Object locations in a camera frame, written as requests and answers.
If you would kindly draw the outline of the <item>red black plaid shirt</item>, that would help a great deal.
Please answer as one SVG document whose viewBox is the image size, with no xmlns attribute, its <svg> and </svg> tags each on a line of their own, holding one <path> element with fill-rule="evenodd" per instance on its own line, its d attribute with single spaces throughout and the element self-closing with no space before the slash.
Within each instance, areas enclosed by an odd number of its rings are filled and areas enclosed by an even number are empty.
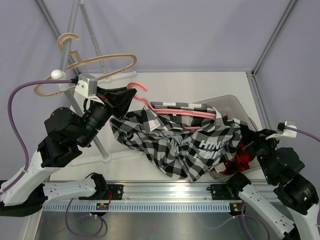
<svg viewBox="0 0 320 240">
<path fill-rule="evenodd" d="M 241 140 L 236 149 L 233 160 L 225 160 L 217 165 L 213 170 L 218 174 L 232 175 L 250 169 L 249 163 L 252 162 L 256 155 L 246 150 L 247 146 Z"/>
</svg>

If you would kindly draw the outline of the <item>beige plastic hanger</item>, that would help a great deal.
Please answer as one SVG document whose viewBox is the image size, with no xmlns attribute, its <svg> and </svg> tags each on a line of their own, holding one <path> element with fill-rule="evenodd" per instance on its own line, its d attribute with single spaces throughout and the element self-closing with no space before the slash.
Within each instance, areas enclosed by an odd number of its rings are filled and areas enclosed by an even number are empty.
<svg viewBox="0 0 320 240">
<path fill-rule="evenodd" d="M 68 43 L 70 44 L 72 41 L 78 41 L 79 39 L 80 37 L 77 34 L 71 32 L 66 32 L 57 39 L 57 46 L 61 51 L 62 56 L 75 57 L 76 59 L 74 63 L 58 68 L 58 70 L 62 72 L 62 74 L 59 75 L 62 79 L 66 78 L 68 72 L 71 73 L 74 70 L 79 70 L 81 73 L 85 74 L 100 73 L 101 76 L 97 78 L 100 81 L 109 79 L 116 74 L 126 73 L 137 64 L 137 57 L 131 53 L 107 54 L 83 59 L 77 50 L 66 51 Z M 127 66 L 123 66 L 119 69 L 112 68 L 111 70 L 98 70 L 98 64 L 100 62 L 112 60 L 124 61 L 125 59 L 131 59 L 131 63 Z"/>
</svg>

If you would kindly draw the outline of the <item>grey black plaid shirt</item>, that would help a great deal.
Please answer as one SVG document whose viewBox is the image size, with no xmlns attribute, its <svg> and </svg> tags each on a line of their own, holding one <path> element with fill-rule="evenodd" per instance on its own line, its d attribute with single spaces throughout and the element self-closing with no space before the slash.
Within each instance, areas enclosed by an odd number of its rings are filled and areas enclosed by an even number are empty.
<svg viewBox="0 0 320 240">
<path fill-rule="evenodd" d="M 109 123 L 115 139 L 143 152 L 163 174 L 197 181 L 224 161 L 232 161 L 246 122 L 222 116 L 212 106 L 195 103 L 152 102 L 156 109 L 195 110 L 215 118 L 158 114 L 144 106 Z"/>
</svg>

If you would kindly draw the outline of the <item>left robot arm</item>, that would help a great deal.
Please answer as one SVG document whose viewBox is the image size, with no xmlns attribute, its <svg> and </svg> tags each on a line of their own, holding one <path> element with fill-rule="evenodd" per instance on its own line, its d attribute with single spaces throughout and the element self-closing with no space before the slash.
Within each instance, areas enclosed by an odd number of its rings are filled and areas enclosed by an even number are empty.
<svg viewBox="0 0 320 240">
<path fill-rule="evenodd" d="M 44 122 L 47 136 L 26 167 L 0 183 L 1 216 L 26 217 L 50 203 L 72 198 L 101 200 L 107 195 L 106 180 L 99 173 L 78 181 L 45 181 L 79 157 L 82 154 L 79 148 L 89 148 L 110 117 L 124 117 L 137 91 L 98 87 L 96 93 L 99 101 L 92 101 L 83 116 L 60 107 Z"/>
</svg>

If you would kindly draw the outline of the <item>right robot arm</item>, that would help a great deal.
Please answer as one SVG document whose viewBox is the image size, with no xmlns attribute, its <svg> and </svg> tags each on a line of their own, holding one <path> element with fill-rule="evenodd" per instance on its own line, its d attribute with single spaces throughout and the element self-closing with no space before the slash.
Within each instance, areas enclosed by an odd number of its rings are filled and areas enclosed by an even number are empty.
<svg viewBox="0 0 320 240">
<path fill-rule="evenodd" d="M 245 151 L 256 156 L 266 182 L 275 187 L 273 192 L 293 219 L 280 213 L 240 172 L 227 180 L 228 196 L 247 203 L 281 240 L 318 240 L 320 199 L 315 186 L 301 175 L 305 165 L 294 149 L 277 148 L 279 137 L 284 134 L 268 129 L 242 128 L 241 135 Z"/>
</svg>

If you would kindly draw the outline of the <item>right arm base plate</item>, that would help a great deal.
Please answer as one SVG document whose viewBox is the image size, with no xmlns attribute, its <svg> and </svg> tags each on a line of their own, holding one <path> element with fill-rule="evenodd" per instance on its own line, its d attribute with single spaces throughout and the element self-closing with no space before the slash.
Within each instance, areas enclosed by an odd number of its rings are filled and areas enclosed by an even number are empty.
<svg viewBox="0 0 320 240">
<path fill-rule="evenodd" d="M 228 190 L 227 185 L 223 184 L 211 184 L 206 188 L 210 192 L 211 198 L 214 201 L 233 201 L 240 200 L 238 196 L 233 196 Z"/>
</svg>

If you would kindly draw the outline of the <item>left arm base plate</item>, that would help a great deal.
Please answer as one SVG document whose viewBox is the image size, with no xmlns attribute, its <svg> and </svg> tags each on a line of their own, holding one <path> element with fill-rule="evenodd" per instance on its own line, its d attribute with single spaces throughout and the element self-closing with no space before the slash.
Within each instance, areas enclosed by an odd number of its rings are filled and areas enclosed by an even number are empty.
<svg viewBox="0 0 320 240">
<path fill-rule="evenodd" d="M 101 196 L 89 196 L 89 197 L 79 197 L 80 201 L 97 201 L 93 210 L 90 211 L 91 214 L 97 215 L 99 217 L 104 216 L 109 210 L 111 201 L 120 201 L 123 199 L 124 185 L 123 184 L 108 184 L 107 190 L 104 195 Z"/>
</svg>

